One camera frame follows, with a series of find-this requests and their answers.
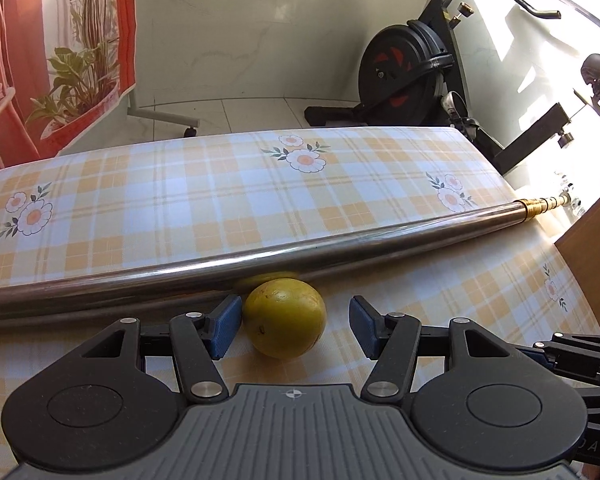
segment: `gold pipe end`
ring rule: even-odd
[[[521,198],[520,200],[516,200],[516,202],[520,202],[525,206],[525,222],[528,222],[539,214],[551,211],[551,209],[569,205],[571,203],[571,197],[569,196],[569,193],[563,191],[557,198],[554,196],[549,198]]]

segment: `blue gripper pad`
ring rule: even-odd
[[[242,321],[242,300],[240,296],[231,294],[224,298],[210,314],[208,333],[203,337],[206,351],[213,360],[221,359],[234,340]]]
[[[356,298],[357,297],[354,296],[349,301],[349,326],[351,327],[353,335],[356,336],[358,344],[365,353],[365,356],[369,359],[378,359],[382,348],[380,339],[376,333],[376,320],[373,315],[368,312],[369,308],[374,312],[375,309],[368,304],[368,307],[365,308]]]

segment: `silver screw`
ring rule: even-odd
[[[371,383],[366,390],[374,397],[391,397],[400,391],[398,386],[388,381]]]
[[[222,393],[222,386],[213,381],[200,381],[191,387],[191,393],[197,397],[215,397]]]

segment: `gray ribbed plate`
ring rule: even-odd
[[[360,401],[346,384],[242,384],[196,406],[158,449],[117,469],[63,475],[23,465],[9,480],[319,480],[493,478],[446,462],[390,406]],[[577,480],[564,464],[509,479]]]

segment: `metal stand leg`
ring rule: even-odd
[[[162,121],[163,123],[182,124],[188,126],[185,131],[185,137],[195,137],[194,128],[200,126],[200,120],[193,117],[185,117],[183,115],[166,114],[156,112],[155,110],[147,110],[146,108],[138,108],[136,103],[136,90],[129,92],[129,106],[126,109],[126,114],[132,117],[141,117],[143,119],[152,119],[154,121]]]

